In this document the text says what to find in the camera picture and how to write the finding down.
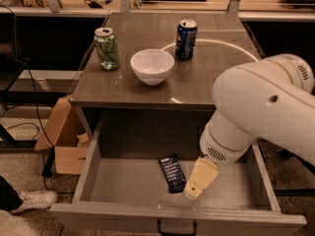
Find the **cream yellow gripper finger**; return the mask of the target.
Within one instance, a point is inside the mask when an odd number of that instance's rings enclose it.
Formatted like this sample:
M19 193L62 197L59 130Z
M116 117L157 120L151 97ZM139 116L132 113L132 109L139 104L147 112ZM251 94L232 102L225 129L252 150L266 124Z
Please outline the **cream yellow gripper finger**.
M206 158L199 157L190 174L184 189L185 196L190 200L196 200L218 177L218 166Z

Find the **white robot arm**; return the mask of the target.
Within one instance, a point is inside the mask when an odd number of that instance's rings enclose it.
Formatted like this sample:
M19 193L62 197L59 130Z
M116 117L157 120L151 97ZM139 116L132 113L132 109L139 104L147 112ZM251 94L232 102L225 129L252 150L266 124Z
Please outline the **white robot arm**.
M216 111L200 138L202 156L184 194L196 200L219 175L262 138L315 165L315 96L312 69L302 58L281 54L234 66L212 89Z

